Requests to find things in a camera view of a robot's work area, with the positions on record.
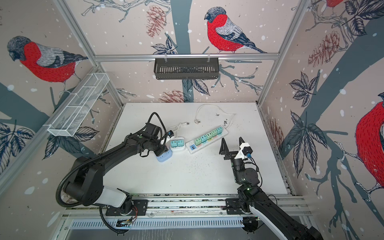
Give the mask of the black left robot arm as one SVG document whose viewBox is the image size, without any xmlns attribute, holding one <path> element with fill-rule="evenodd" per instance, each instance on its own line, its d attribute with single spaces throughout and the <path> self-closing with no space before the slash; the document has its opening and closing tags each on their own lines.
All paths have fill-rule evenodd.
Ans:
<svg viewBox="0 0 384 240">
<path fill-rule="evenodd" d="M 127 135 L 116 147 L 94 158 L 77 158 L 58 185 L 57 203 L 64 208 L 113 207 L 122 215 L 128 215 L 134 207 L 132 196 L 126 191 L 105 186 L 104 176 L 130 157 L 143 157 L 143 152 L 161 156 L 168 150 L 167 140 L 173 136 L 174 132 L 167 131 L 164 124 L 156 126 L 147 121 L 142 129 Z"/>
</svg>

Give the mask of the teal charger plug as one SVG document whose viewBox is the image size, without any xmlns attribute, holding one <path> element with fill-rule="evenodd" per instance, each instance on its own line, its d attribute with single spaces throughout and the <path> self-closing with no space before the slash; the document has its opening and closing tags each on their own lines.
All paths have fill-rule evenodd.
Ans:
<svg viewBox="0 0 384 240">
<path fill-rule="evenodd" d="M 203 135 L 200 137 L 200 139 L 202 140 L 202 143 L 203 143 L 203 142 L 207 141 L 208 137 L 207 137 L 207 135 Z"/>
<path fill-rule="evenodd" d="M 223 132 L 223 129 L 224 129 L 223 127 L 218 127 L 216 130 L 218 134 L 221 134 Z"/>
<path fill-rule="evenodd" d="M 183 147 L 185 145 L 184 140 L 177 140 L 178 141 L 178 147 Z"/>
</svg>

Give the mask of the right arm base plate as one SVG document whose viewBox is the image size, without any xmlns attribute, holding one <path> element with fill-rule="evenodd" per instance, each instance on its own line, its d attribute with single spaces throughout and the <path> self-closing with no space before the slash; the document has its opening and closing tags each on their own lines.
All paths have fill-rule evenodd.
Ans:
<svg viewBox="0 0 384 240">
<path fill-rule="evenodd" d="M 252 212 L 249 209 L 249 204 L 244 200 L 237 198 L 225 199 L 225 206 L 223 210 L 227 212 L 227 215 L 251 215 Z"/>
</svg>

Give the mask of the teal charger plug bottom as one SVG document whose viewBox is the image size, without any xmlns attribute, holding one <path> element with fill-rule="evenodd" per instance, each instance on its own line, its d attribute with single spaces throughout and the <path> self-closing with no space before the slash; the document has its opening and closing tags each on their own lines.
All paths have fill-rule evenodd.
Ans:
<svg viewBox="0 0 384 240">
<path fill-rule="evenodd" d="M 200 139 L 202 140 L 202 143 L 203 143 L 203 142 L 207 141 L 208 137 L 207 137 L 207 135 L 203 135 L 200 137 Z"/>
</svg>

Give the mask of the white multicolour power strip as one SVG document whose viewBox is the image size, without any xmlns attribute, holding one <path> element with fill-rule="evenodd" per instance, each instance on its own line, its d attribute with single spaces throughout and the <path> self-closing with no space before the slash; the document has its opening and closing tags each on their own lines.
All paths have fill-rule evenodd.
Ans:
<svg viewBox="0 0 384 240">
<path fill-rule="evenodd" d="M 224 110 L 222 110 L 222 109 L 221 109 L 219 106 L 217 106 L 217 105 L 203 104 L 203 105 L 201 105 L 201 106 L 197 109 L 197 111 L 196 111 L 196 115 L 195 115 L 195 120 L 194 120 L 194 122 L 195 122 L 195 124 L 197 124 L 197 125 L 201 122 L 201 121 L 198 119 L 198 114 L 199 114 L 200 110 L 201 110 L 203 107 L 205 107 L 205 106 L 216 107 L 216 108 L 218 108 L 223 114 L 231 116 L 231 119 L 230 119 L 229 122 L 228 122 L 228 120 L 225 120 L 224 125 L 220 125 L 220 126 L 218 126 L 218 127 L 223 127 L 223 128 L 224 128 L 224 129 L 223 129 L 223 132 L 222 132 L 221 134 L 217 134 L 216 136 L 214 136 L 214 137 L 212 137 L 211 139 L 209 139 L 209 140 L 207 140 L 207 141 L 201 143 L 200 145 L 198 145 L 198 146 L 195 145 L 195 139 L 200 138 L 201 136 L 206 135 L 207 133 L 211 133 L 212 130 L 216 130 L 218 127 L 212 129 L 212 130 L 209 131 L 209 132 L 206 132 L 205 134 L 203 134 L 203 135 L 201 135 L 201 136 L 199 136 L 199 137 L 197 137 L 197 138 L 195 138 L 195 139 L 193 139 L 193 140 L 191 140 L 191 141 L 189 141 L 189 142 L 186 142 L 186 149 L 188 150 L 188 152 L 189 152 L 191 155 L 197 153 L 198 151 L 200 151 L 200 150 L 202 150 L 202 149 L 208 147 L 209 145 L 211 145 L 211 144 L 213 144 L 213 143 L 219 141 L 220 139 L 222 139 L 222 138 L 224 138 L 226 135 L 228 135 L 228 134 L 229 134 L 229 132 L 228 132 L 228 128 L 232 125 L 232 123 L 233 123 L 233 119 L 234 119 L 234 117 L 236 116 L 236 114 L 229 114 L 229 113 L 225 112 Z"/>
</svg>

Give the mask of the teal charger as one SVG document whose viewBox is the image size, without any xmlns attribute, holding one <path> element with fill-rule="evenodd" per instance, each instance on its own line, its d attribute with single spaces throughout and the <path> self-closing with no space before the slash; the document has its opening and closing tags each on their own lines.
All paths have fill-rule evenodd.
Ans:
<svg viewBox="0 0 384 240">
<path fill-rule="evenodd" d="M 177 140 L 172 140 L 171 141 L 171 147 L 176 148 L 178 146 L 178 141 Z"/>
</svg>

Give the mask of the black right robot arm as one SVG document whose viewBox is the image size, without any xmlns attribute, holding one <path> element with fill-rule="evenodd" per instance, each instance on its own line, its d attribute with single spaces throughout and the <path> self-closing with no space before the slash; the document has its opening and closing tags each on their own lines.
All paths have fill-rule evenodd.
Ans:
<svg viewBox="0 0 384 240">
<path fill-rule="evenodd" d="M 323 237 L 315 227 L 306 227 L 294 220 L 262 190 L 259 167 L 252 158 L 249 143 L 239 138 L 239 150 L 230 151 L 222 139 L 219 154 L 231 162 L 239 195 L 239 209 L 262 220 L 280 240 L 321 240 Z"/>
</svg>

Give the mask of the green charger plug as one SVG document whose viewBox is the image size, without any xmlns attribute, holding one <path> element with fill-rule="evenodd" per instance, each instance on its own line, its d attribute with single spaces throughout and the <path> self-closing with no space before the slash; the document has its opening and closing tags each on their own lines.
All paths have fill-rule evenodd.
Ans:
<svg viewBox="0 0 384 240">
<path fill-rule="evenodd" d="M 217 130 L 212 130 L 211 133 L 212 133 L 212 135 L 214 137 L 214 136 L 216 136 L 218 134 L 218 131 Z"/>
<path fill-rule="evenodd" d="M 198 146 L 202 143 L 202 139 L 201 138 L 197 138 L 195 139 L 195 145 Z"/>
<path fill-rule="evenodd" d="M 207 139 L 209 140 L 209 139 L 211 139 L 213 137 L 213 134 L 212 133 L 207 133 L 206 136 L 207 136 Z"/>
</svg>

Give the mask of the white square power socket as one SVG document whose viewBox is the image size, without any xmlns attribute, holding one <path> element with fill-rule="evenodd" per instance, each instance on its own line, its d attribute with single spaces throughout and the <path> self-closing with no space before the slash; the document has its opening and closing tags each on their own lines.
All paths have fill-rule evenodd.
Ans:
<svg viewBox="0 0 384 240">
<path fill-rule="evenodd" d="M 168 131 L 172 131 L 174 133 L 174 136 L 168 137 L 166 142 L 166 146 L 172 152 L 181 152 L 186 149 L 185 138 L 182 136 L 178 136 L 178 132 L 183 126 L 187 126 L 189 124 L 190 124 L 189 122 L 183 122 L 183 123 L 179 123 L 178 125 L 174 125 L 167 128 Z"/>
</svg>

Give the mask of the blue square power socket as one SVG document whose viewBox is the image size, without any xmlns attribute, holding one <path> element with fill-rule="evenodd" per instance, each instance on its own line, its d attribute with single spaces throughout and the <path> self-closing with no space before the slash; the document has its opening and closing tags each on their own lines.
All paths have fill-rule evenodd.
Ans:
<svg viewBox="0 0 384 240">
<path fill-rule="evenodd" d="M 172 155 L 173 155 L 173 152 L 172 152 L 172 150 L 169 149 L 156 158 L 157 158 L 158 162 L 163 163 L 163 162 L 167 161 L 168 159 L 170 159 L 172 157 Z"/>
</svg>

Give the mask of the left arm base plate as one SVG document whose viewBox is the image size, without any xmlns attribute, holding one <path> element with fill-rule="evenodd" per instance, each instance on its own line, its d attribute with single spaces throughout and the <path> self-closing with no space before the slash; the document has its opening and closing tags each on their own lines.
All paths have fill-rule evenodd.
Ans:
<svg viewBox="0 0 384 240">
<path fill-rule="evenodd" d="M 119 208 L 108 206 L 106 216 L 145 216 L 148 203 L 148 200 L 126 200 Z"/>
</svg>

